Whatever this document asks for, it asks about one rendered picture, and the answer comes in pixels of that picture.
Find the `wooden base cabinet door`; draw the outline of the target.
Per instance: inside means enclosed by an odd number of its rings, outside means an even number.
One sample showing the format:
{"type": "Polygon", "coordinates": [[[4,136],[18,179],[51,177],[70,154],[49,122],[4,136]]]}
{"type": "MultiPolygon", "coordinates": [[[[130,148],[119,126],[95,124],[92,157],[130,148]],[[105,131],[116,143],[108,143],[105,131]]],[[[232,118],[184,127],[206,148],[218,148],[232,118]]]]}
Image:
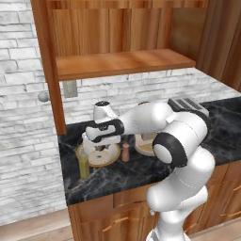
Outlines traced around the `wooden base cabinet door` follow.
{"type": "Polygon", "coordinates": [[[146,241],[154,228],[157,215],[144,204],[109,217],[81,225],[81,241],[146,241]]]}

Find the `yellow oil bottle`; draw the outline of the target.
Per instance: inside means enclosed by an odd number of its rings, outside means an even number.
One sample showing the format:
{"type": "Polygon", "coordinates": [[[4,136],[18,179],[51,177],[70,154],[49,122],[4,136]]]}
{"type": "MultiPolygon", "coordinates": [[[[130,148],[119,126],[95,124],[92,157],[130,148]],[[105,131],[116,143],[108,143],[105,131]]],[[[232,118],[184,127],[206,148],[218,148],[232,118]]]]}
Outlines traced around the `yellow oil bottle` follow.
{"type": "Polygon", "coordinates": [[[88,155],[84,150],[84,147],[81,147],[79,153],[79,168],[80,175],[82,179],[87,179],[89,177],[89,164],[88,164],[88,155]]]}

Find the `silver toaster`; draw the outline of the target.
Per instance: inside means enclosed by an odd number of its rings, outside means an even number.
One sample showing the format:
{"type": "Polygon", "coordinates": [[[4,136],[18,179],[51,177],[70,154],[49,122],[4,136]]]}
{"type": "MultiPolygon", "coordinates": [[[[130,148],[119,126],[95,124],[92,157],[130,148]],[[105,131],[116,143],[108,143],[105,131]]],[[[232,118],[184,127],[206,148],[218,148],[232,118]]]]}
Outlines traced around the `silver toaster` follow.
{"type": "Polygon", "coordinates": [[[191,98],[187,98],[187,97],[170,98],[168,100],[168,104],[175,112],[178,112],[178,111],[200,112],[206,117],[209,117],[209,111],[191,98]]]}

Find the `open wooden cabinet door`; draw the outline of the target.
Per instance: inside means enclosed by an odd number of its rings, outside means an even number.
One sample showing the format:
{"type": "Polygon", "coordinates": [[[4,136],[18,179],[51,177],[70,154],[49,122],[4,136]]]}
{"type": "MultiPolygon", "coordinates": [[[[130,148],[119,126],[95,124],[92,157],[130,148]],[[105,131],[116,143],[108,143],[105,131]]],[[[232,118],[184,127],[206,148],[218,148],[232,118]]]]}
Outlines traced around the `open wooden cabinet door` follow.
{"type": "Polygon", "coordinates": [[[30,1],[40,46],[42,67],[51,99],[56,133],[61,136],[65,135],[67,131],[56,69],[55,46],[49,25],[47,0],[30,1]]]}

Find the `tall wooden cabinet panel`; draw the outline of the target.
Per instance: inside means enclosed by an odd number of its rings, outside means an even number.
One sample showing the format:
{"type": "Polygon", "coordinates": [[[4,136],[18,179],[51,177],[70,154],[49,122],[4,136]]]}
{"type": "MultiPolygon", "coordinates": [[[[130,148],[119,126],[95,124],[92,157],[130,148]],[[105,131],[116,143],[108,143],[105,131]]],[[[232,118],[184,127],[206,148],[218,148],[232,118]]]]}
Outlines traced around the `tall wooden cabinet panel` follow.
{"type": "Polygon", "coordinates": [[[196,67],[241,92],[241,0],[209,0],[196,67]]]}

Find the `grey round door knob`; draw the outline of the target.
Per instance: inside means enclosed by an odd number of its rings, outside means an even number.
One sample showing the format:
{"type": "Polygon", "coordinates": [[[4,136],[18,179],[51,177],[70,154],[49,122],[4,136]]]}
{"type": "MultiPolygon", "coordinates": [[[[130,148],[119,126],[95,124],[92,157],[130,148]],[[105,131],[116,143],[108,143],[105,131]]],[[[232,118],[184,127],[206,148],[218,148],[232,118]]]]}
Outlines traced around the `grey round door knob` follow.
{"type": "Polygon", "coordinates": [[[49,101],[49,94],[46,91],[42,91],[42,92],[39,93],[38,99],[43,103],[48,102],[49,101]]]}

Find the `wooden base cabinet run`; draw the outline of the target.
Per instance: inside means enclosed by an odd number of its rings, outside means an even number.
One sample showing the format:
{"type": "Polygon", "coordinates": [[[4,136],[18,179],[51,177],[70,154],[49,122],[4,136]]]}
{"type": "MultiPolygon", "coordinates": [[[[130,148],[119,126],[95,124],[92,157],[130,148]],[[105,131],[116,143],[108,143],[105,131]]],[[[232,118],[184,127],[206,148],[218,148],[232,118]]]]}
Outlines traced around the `wooden base cabinet run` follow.
{"type": "Polygon", "coordinates": [[[216,166],[206,186],[208,200],[185,220],[186,234],[241,217],[241,160],[216,166]]]}

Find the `grey wall outlet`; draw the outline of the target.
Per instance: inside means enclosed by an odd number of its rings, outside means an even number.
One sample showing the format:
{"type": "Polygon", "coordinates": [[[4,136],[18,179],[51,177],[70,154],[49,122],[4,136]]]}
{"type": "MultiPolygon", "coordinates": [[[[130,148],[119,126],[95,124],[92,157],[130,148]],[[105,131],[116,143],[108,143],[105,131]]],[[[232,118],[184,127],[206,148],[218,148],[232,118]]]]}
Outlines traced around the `grey wall outlet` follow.
{"type": "Polygon", "coordinates": [[[72,81],[64,81],[63,82],[63,91],[65,98],[77,97],[77,84],[75,80],[72,81]]]}

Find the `wide wooden drawer front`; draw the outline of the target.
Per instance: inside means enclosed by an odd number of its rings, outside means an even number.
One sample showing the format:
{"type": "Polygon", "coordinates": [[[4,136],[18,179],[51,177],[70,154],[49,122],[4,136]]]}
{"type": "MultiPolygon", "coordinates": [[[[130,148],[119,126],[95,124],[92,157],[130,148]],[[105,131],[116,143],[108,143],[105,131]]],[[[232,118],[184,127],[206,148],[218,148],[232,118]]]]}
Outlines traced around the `wide wooden drawer front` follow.
{"type": "Polygon", "coordinates": [[[113,196],[108,195],[91,201],[69,205],[68,210],[70,218],[76,217],[82,223],[105,217],[113,211],[113,196]]]}

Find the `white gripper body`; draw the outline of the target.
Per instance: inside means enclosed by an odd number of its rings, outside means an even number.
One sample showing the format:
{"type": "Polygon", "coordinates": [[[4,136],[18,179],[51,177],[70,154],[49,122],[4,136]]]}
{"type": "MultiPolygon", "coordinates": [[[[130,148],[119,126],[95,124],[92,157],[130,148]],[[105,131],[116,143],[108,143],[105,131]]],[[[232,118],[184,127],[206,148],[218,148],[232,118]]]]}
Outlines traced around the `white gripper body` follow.
{"type": "Polygon", "coordinates": [[[102,151],[108,149],[110,145],[118,144],[121,142],[120,136],[105,137],[100,142],[93,142],[88,139],[86,134],[82,135],[83,147],[86,153],[92,153],[94,151],[102,151]]]}

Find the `white glazed donut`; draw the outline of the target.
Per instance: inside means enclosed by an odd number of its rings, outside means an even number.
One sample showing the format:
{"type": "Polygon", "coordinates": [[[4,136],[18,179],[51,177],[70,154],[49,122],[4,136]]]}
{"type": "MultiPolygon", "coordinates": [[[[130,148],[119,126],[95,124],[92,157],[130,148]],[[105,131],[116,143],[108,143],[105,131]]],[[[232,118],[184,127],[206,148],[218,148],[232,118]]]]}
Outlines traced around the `white glazed donut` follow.
{"type": "Polygon", "coordinates": [[[93,166],[106,164],[110,159],[110,155],[106,151],[94,151],[88,155],[88,160],[93,166]]]}

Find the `yellow rimmed plate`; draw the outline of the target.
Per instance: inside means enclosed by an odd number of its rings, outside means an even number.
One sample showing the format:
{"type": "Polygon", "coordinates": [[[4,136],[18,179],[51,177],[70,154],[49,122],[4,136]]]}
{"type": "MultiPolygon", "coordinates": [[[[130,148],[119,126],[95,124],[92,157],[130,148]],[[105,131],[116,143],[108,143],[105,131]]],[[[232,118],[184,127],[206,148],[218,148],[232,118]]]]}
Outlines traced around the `yellow rimmed plate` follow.
{"type": "Polygon", "coordinates": [[[106,151],[109,153],[110,155],[110,159],[109,161],[104,164],[104,165],[100,165],[100,166],[93,166],[89,163],[89,165],[93,168],[99,168],[99,167],[104,167],[104,166],[108,166],[111,165],[112,163],[114,163],[120,156],[121,154],[121,150],[120,147],[117,144],[114,145],[110,145],[108,149],[104,149],[103,151],[106,151]]]}

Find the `brown shaker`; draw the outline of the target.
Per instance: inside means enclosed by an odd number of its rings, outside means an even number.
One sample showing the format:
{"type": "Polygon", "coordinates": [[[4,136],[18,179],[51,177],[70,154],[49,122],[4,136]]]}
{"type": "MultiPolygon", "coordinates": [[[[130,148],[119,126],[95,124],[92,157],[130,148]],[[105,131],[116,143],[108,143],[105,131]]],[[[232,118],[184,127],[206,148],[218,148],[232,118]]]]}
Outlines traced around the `brown shaker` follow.
{"type": "Polygon", "coordinates": [[[122,155],[121,159],[123,162],[128,162],[129,161],[129,144],[123,143],[122,144],[122,155]]]}

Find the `open wooden wall cabinet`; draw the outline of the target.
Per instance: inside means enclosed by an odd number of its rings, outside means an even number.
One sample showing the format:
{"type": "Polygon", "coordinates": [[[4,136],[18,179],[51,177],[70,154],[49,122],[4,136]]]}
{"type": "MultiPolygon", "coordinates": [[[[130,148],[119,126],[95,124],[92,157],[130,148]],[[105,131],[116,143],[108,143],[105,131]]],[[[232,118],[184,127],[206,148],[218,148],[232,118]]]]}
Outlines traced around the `open wooden wall cabinet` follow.
{"type": "Polygon", "coordinates": [[[193,67],[208,0],[47,0],[58,78],[193,67]]]}

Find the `white mixing bowl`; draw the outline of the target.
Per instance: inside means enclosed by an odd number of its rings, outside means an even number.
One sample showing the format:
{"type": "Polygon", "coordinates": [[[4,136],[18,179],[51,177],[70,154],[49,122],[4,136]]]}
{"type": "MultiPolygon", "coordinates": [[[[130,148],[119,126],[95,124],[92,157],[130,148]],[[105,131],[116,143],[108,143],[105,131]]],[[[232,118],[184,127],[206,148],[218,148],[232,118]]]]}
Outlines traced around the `white mixing bowl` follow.
{"type": "Polygon", "coordinates": [[[135,149],[138,153],[146,156],[154,156],[153,140],[157,133],[135,135],[135,149]]]}

